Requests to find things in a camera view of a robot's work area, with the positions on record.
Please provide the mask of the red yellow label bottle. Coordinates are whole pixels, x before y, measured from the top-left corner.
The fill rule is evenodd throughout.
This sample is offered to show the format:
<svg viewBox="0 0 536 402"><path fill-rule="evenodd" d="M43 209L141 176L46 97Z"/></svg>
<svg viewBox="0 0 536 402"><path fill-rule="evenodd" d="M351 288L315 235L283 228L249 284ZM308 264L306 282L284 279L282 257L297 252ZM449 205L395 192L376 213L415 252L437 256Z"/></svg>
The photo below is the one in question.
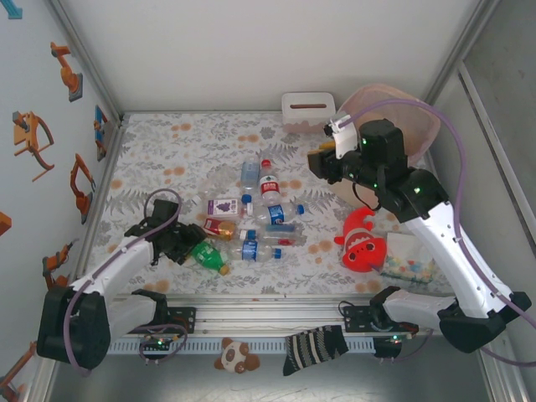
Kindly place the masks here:
<svg viewBox="0 0 536 402"><path fill-rule="evenodd" d="M215 239L230 241L235 238L238 226L235 222L215 218L207 218L204 221L204 232Z"/></svg>

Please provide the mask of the green plastic soda bottle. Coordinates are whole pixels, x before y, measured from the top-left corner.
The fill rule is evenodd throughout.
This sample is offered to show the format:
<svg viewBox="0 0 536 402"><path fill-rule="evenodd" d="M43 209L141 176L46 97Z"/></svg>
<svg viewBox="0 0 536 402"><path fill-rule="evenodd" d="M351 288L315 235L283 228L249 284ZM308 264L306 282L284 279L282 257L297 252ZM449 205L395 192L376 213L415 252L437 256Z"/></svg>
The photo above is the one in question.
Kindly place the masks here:
<svg viewBox="0 0 536 402"><path fill-rule="evenodd" d="M198 264L206 269L216 271L222 276L230 273L230 268L222 253L208 241L197 244L191 255Z"/></svg>

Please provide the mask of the purple grape label bottle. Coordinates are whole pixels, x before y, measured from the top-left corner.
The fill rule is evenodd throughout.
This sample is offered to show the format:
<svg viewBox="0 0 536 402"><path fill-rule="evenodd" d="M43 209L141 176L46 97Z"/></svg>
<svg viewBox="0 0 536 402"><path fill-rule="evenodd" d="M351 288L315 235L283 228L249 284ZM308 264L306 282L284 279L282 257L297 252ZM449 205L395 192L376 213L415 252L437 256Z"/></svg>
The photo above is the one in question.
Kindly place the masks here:
<svg viewBox="0 0 536 402"><path fill-rule="evenodd" d="M237 220L253 215L253 204L243 203L240 198L214 198L206 202L209 218Z"/></svg>

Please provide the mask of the beige mesh waste bin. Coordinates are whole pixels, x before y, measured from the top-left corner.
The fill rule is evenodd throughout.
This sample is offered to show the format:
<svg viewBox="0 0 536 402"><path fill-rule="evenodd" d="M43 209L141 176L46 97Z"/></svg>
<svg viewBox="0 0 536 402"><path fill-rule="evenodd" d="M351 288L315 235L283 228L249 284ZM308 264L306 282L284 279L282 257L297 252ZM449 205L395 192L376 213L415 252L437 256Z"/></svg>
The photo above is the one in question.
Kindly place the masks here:
<svg viewBox="0 0 536 402"><path fill-rule="evenodd" d="M372 208L378 205L378 200L372 190L364 188L362 186L358 186L357 191L354 192L353 184L347 179L344 179L339 183L331 185L330 189L339 198L341 198L354 208L362 207L365 204L368 204Z"/></svg>

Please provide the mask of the clear bottle red label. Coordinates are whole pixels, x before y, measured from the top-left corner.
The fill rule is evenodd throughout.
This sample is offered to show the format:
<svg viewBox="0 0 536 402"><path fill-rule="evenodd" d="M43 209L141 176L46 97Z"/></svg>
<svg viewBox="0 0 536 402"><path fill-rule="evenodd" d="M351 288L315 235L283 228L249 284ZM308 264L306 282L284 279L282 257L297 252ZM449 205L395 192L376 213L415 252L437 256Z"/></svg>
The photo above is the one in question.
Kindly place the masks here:
<svg viewBox="0 0 536 402"><path fill-rule="evenodd" d="M259 177L260 196L266 206L281 202L279 179L269 159L263 159L260 164Z"/></svg>

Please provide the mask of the blue label bottle blue cap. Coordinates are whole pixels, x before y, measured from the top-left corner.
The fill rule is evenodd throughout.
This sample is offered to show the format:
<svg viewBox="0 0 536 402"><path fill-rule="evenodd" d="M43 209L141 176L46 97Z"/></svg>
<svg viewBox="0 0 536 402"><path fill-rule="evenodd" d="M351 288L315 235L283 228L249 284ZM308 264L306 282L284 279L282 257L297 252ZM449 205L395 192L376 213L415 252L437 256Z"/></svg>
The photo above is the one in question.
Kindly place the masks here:
<svg viewBox="0 0 536 402"><path fill-rule="evenodd" d="M227 247L226 255L231 260L264 263L279 260L282 250L256 240L233 240Z"/></svg>

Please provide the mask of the large crushed clear bottle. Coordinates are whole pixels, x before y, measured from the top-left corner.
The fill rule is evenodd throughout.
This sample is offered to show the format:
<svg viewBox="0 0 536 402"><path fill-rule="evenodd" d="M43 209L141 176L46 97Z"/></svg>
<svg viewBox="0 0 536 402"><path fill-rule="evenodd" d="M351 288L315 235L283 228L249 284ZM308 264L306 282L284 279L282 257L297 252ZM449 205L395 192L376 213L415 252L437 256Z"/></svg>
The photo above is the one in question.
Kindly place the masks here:
<svg viewBox="0 0 536 402"><path fill-rule="evenodd" d="M239 170L237 167L223 164L208 174L198 186L197 193L193 196L195 204L200 205L204 201L217 198L225 193L237 181Z"/></svg>

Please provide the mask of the clear bottle dark blue label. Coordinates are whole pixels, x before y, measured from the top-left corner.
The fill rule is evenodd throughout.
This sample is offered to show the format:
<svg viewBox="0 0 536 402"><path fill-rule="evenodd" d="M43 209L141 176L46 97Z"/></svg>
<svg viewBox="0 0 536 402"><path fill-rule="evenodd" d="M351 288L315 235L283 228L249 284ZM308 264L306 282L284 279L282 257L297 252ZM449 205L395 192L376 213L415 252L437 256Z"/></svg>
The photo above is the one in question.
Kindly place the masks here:
<svg viewBox="0 0 536 402"><path fill-rule="evenodd" d="M305 213L302 204L281 203L271 206L258 205L252 209L257 224L284 224Z"/></svg>

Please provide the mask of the clear bottle pale blue label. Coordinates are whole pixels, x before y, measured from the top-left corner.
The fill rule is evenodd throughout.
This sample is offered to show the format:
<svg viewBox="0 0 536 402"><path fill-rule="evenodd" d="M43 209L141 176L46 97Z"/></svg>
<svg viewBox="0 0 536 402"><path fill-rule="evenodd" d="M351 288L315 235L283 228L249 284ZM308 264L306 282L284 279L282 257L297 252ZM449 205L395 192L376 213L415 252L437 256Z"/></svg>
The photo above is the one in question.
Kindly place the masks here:
<svg viewBox="0 0 536 402"><path fill-rule="evenodd" d="M240 182L243 188L255 188L260 174L260 159L257 156L247 157L241 166Z"/></svg>

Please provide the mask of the floral table cloth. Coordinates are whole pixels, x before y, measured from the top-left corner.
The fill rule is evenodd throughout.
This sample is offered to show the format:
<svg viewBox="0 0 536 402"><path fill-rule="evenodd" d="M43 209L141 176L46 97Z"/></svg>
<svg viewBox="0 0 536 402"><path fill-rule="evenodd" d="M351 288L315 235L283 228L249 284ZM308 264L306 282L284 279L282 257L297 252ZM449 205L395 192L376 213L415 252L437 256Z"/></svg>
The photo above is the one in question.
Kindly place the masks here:
<svg viewBox="0 0 536 402"><path fill-rule="evenodd" d="M239 197L242 163L258 155L274 166L283 198L304 207L304 214L296 219L305 237L303 245L285 248L280 260L236 261L226 276L194 260L178 265L162 257L157 265L133 276L124 292L146 288L181 295L334 295L375 293L393 285L420 293L449 293L451 287L440 272L429 283L416 283L342 266L341 249L333 240L341 233L351 206L307 166L307 153L325 141L321 133L284 132L278 113L130 115L88 267L112 254L125 231L142 219L149 195L167 198L173 189L183 200L180 221L202 224L206 215L193 196L206 177L227 166L230 181L224 195Z"/></svg>

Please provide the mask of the black white striped sock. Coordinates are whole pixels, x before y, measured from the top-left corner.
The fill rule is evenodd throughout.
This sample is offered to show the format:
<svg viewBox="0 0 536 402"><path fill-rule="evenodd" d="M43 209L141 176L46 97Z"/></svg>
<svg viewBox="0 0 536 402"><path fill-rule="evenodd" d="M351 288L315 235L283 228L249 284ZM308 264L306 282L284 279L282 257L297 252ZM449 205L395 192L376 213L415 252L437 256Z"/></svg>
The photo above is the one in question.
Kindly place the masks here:
<svg viewBox="0 0 536 402"><path fill-rule="evenodd" d="M326 325L288 336L285 345L284 376L334 360L348 352L340 325Z"/></svg>

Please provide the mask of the aluminium front rail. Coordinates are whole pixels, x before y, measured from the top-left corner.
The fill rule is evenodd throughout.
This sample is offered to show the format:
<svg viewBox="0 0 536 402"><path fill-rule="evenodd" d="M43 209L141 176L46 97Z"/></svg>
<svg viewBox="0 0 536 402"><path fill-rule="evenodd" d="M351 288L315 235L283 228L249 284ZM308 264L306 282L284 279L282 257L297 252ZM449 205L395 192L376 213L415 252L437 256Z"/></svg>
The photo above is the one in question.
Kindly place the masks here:
<svg viewBox="0 0 536 402"><path fill-rule="evenodd" d="M285 336L294 332L341 324L349 332L370 332L367 323L355 322L359 313L365 312L368 303L359 301L352 307L327 298L175 298L167 299L168 309L186 312L195 309L193 334L198 337L270 337ZM92 293L75 302L80 319L67 328L104 338L113 342L134 333L143 323L150 322L156 310L156 302L143 296L127 295L106 303L103 296ZM177 333L181 328L172 325Z"/></svg>

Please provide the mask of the right aluminium frame post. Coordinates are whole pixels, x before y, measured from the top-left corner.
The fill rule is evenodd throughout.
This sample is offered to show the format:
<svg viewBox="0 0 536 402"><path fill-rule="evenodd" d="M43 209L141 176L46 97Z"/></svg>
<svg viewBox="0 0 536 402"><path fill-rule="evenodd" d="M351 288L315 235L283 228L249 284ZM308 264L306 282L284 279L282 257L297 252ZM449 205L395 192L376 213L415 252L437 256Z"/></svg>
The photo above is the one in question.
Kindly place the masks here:
<svg viewBox="0 0 536 402"><path fill-rule="evenodd" d="M479 0L465 27L461 31L452 50L447 56L446 62L441 67L439 74L434 79L425 96L425 101L433 105L451 75L456 72L458 65L466 58L474 43L477 41L482 30L486 27L489 19L502 0Z"/></svg>

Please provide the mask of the aluminium frame post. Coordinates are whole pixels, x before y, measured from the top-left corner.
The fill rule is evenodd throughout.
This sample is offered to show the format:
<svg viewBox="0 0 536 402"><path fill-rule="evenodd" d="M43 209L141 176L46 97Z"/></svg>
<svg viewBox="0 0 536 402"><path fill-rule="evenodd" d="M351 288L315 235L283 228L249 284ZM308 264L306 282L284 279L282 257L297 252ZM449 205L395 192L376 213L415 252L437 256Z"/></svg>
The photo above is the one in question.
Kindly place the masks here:
<svg viewBox="0 0 536 402"><path fill-rule="evenodd" d="M441 67L439 74L434 79L425 96L425 101L433 105L451 75L456 72L458 65L466 58L474 43L477 41L482 30L486 27L489 19L502 0L479 0L465 27L461 31L452 50L447 56L446 62Z"/></svg>
<svg viewBox="0 0 536 402"><path fill-rule="evenodd" d="M74 50L80 67L88 75L95 91L104 101L111 116L118 123L122 122L124 112L106 83L105 77L96 63L96 58L89 49L87 40L83 37L81 29L75 21L74 14L65 3L66 0L43 0L58 29Z"/></svg>

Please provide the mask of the left aluminium frame post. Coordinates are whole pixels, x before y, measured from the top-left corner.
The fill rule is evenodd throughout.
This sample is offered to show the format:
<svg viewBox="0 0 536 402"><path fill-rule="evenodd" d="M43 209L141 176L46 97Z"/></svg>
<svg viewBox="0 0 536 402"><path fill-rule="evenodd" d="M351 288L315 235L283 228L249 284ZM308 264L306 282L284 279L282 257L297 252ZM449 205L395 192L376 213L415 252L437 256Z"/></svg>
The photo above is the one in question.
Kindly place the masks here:
<svg viewBox="0 0 536 402"><path fill-rule="evenodd" d="M83 37L81 29L75 21L74 14L65 3L66 0L43 0L58 29L74 50L80 67L88 75L95 91L104 101L111 116L118 123L122 122L124 112L106 83L105 77L96 63L96 58L89 49L87 40Z"/></svg>

